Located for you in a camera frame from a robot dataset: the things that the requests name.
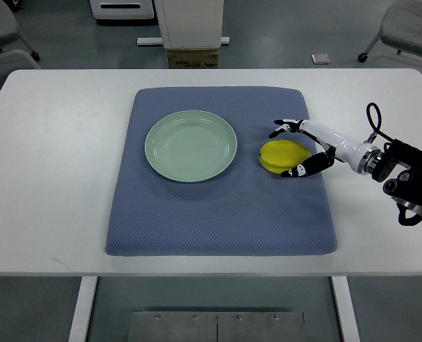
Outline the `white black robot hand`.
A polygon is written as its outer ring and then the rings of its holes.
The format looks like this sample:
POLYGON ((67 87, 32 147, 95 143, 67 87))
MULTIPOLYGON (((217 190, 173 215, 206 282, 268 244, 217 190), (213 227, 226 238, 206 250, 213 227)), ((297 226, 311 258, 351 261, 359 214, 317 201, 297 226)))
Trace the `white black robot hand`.
POLYGON ((281 173, 282 177, 309 177, 331 167, 336 160, 345 162, 357 174, 372 173, 382 152, 369 142, 354 143, 328 127, 311 120, 275 120, 278 128, 269 137, 284 132, 301 133, 320 144, 323 152, 308 157, 301 164, 281 173))

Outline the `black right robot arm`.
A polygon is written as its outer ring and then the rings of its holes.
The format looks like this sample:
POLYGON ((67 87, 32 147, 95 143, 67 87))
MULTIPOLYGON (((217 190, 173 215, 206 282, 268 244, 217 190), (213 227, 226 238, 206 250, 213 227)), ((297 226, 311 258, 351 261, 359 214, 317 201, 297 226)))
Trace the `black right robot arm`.
POLYGON ((366 116, 373 130, 372 143, 383 137, 383 150, 375 150, 364 164, 364 171, 383 184, 383 191, 398 208, 398 223, 412 227, 422 221, 422 150, 392 138, 381 130, 382 116, 377 104, 366 106, 366 116))

